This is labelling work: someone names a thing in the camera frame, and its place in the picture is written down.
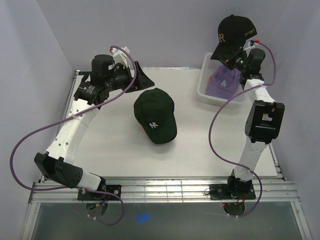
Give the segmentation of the purple baseball cap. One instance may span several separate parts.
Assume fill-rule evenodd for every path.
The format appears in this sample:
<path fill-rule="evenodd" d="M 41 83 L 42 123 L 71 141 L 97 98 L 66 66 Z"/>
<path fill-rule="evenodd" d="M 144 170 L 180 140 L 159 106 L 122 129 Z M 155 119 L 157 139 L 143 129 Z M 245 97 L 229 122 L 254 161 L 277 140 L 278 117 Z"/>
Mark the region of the purple baseball cap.
<path fill-rule="evenodd" d="M 229 100 L 239 88 L 241 72 L 234 68 L 219 66 L 208 80 L 205 94 L 212 97 Z"/>

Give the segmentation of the black gold R cap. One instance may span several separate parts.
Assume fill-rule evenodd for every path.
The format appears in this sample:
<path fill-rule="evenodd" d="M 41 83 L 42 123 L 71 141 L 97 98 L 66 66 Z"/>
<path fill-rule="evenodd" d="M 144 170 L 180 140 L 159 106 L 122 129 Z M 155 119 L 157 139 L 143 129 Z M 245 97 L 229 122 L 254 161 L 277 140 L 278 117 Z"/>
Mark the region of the black gold R cap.
<path fill-rule="evenodd" d="M 249 18 L 233 14 L 225 17 L 218 26 L 219 43 L 210 59 L 218 60 L 218 57 L 236 51 L 256 35 L 256 27 Z"/>

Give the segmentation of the green NY baseball cap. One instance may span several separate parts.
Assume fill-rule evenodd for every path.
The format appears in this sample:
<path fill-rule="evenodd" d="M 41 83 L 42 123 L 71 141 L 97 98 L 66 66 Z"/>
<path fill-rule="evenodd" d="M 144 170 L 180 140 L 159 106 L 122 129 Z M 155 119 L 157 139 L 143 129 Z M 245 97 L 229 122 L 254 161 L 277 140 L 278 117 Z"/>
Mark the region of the green NY baseball cap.
<path fill-rule="evenodd" d="M 133 104 L 134 117 L 156 145 L 173 141 L 178 133 L 173 99 L 159 88 L 145 90 Z"/>

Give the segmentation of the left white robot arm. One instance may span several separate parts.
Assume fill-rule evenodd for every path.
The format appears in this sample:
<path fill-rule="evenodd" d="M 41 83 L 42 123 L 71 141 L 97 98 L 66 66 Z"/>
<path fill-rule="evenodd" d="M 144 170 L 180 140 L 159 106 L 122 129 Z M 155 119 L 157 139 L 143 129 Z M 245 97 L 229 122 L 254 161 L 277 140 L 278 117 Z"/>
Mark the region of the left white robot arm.
<path fill-rule="evenodd" d="M 153 87 L 154 82 L 143 72 L 138 61 L 134 62 L 134 76 L 130 68 L 115 62 L 111 55 L 99 54 L 91 62 L 91 71 L 84 73 L 76 89 L 71 108 L 55 140 L 45 153 L 37 153 L 34 162 L 42 175 L 70 189 L 88 189 L 88 193 L 100 200 L 106 195 L 105 180 L 74 165 L 78 146 L 90 122 L 106 103 L 110 92 L 126 93 Z"/>

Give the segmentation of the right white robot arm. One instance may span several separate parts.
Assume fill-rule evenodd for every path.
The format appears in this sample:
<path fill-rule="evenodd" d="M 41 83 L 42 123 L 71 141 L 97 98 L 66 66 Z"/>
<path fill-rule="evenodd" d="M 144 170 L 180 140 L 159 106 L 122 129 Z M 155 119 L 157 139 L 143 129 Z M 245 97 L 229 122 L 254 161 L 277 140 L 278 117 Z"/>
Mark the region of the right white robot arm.
<path fill-rule="evenodd" d="M 239 47 L 219 59 L 229 69 L 240 71 L 239 84 L 252 102 L 244 127 L 244 149 L 225 187 L 232 199 L 253 193 L 253 171 L 267 145 L 278 137 L 284 116 L 285 105 L 270 96 L 260 73 L 265 56 L 262 49 L 252 47 L 246 52 Z"/>

